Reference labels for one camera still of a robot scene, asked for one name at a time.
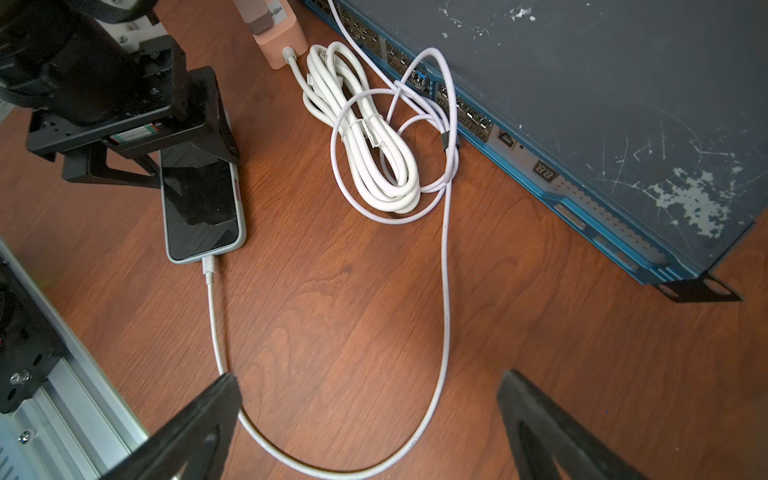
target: phone screen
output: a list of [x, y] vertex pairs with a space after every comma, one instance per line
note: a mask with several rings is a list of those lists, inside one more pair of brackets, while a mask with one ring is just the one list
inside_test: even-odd
[[230, 165], [192, 143], [161, 151], [168, 253], [186, 260], [237, 241]]

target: coiled white cable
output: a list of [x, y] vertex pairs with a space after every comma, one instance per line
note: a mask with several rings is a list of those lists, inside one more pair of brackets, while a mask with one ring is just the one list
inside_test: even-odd
[[[339, 29], [346, 37], [349, 44], [355, 48], [358, 55], [369, 64], [389, 88], [371, 89], [360, 62], [349, 48], [339, 42], [333, 42], [328, 48], [314, 45], [310, 49], [310, 53], [307, 56], [307, 66], [310, 73], [307, 75], [306, 81], [299, 70], [299, 65], [296, 63], [296, 53], [293, 49], [286, 48], [283, 52], [283, 56], [286, 58], [291, 70], [293, 70], [296, 80], [303, 89], [303, 100], [307, 110], [323, 123], [333, 128], [330, 142], [333, 174], [339, 185], [339, 189], [353, 207], [372, 220], [397, 225], [418, 220], [432, 211], [443, 197], [445, 198], [441, 234], [444, 329], [440, 373], [435, 391], [432, 395], [432, 401], [429, 403], [424, 418], [419, 423], [419, 426], [413, 432], [410, 439], [408, 439], [397, 452], [383, 462], [357, 472], [332, 472], [299, 462], [279, 450], [261, 435], [242, 409], [240, 410], [238, 419], [250, 436], [253, 437], [253, 439], [256, 440], [267, 453], [294, 470], [315, 478], [325, 478], [328, 480], [360, 480], [384, 472], [386, 469], [397, 463], [397, 461], [413, 448], [426, 430], [429, 422], [432, 420], [432, 416], [435, 413], [437, 403], [442, 393], [442, 388], [445, 385], [445, 375], [448, 371], [451, 340], [451, 303], [448, 283], [448, 228], [451, 210], [452, 181], [458, 170], [458, 149], [456, 148], [456, 98], [448, 63], [445, 61], [439, 50], [436, 48], [427, 48], [424, 50], [414, 59], [413, 63], [411, 63], [403, 75], [402, 80], [392, 82], [352, 40], [339, 19], [333, 0], [329, 0], [329, 3], [333, 17], [336, 19]], [[434, 101], [415, 93], [405, 83], [406, 79], [413, 73], [416, 65], [428, 56], [433, 57], [437, 61], [442, 72], [445, 87], [448, 92], [448, 117], [445, 116], [445, 112]], [[352, 65], [352, 69], [350, 69], [347, 63], [344, 62], [345, 59]], [[342, 85], [345, 85], [353, 93], [351, 98], [346, 98], [342, 90]], [[376, 110], [376, 106], [373, 104], [372, 95], [374, 94], [387, 94], [393, 96], [386, 121], [384, 121], [382, 116]], [[397, 131], [395, 131], [389, 125], [389, 122], [392, 119], [392, 114], [395, 110], [397, 101], [400, 98], [415, 110], [416, 115], [408, 119]], [[357, 104], [362, 118], [358, 118], [353, 112], [352, 106], [354, 104]], [[408, 148], [405, 141], [400, 137], [400, 134], [407, 127], [421, 120], [428, 121], [434, 126], [443, 136], [444, 141], [445, 136], [447, 135], [448, 137], [446, 142], [447, 147], [445, 148], [445, 173], [439, 179], [424, 187], [419, 185], [419, 171], [413, 153]], [[349, 169], [352, 173], [355, 187], [368, 205], [383, 212], [405, 214], [413, 211], [419, 203], [421, 193], [437, 193], [435, 199], [424, 208], [424, 210], [421, 210], [410, 217], [390, 218], [370, 213], [349, 193], [341, 178], [341, 174], [339, 173], [339, 165], [336, 158], [336, 139], [339, 134], [341, 134], [342, 142], [346, 148]], [[367, 143], [368, 141], [370, 141], [372, 147], [380, 148], [381, 171], [372, 158]], [[392, 169], [394, 175], [391, 175], [387, 171], [387, 164]], [[208, 285], [208, 306], [211, 334], [214, 340], [214, 354], [216, 356], [219, 374], [223, 374], [226, 371], [226, 363], [219, 350], [216, 313], [214, 310], [214, 259], [204, 259], [203, 268], [206, 273], [206, 283]]]

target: bolt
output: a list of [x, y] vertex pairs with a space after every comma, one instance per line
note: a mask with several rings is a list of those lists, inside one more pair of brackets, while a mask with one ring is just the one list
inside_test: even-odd
[[30, 376], [31, 375], [29, 374], [29, 370], [16, 372], [11, 375], [11, 385], [21, 385], [22, 383], [26, 383]]
[[32, 440], [32, 432], [29, 430], [25, 430], [21, 435], [18, 436], [18, 442], [22, 445], [27, 445], [30, 440]]

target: wood grain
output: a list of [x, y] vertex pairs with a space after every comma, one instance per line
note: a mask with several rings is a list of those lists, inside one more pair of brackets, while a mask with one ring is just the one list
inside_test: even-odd
[[[310, 43], [338, 38], [295, 9]], [[441, 209], [403, 227], [359, 215], [333, 181], [329, 128], [290, 72], [268, 67], [234, 4], [163, 0], [157, 12], [190, 68], [215, 68], [245, 160], [249, 239], [217, 280], [245, 406], [298, 458], [369, 466], [408, 438], [434, 389]], [[2, 235], [153, 432], [216, 378], [200, 266], [165, 257], [156, 190], [65, 183], [61, 163], [25, 151], [28, 118], [16, 109], [0, 127]], [[444, 161], [435, 134], [407, 137], [431, 180]], [[379, 477], [516, 478], [495, 404], [510, 368], [651, 478], [767, 477], [766, 245], [763, 215], [718, 271], [745, 303], [676, 305], [465, 146], [446, 389], [421, 442]], [[238, 428], [225, 478], [302, 476]]]

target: pink power adapter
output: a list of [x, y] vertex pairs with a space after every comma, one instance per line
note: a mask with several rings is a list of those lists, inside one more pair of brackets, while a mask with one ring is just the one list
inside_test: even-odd
[[288, 0], [234, 0], [240, 16], [250, 27], [270, 67], [277, 70], [286, 63], [283, 49], [291, 47], [296, 56], [310, 48], [299, 20]]

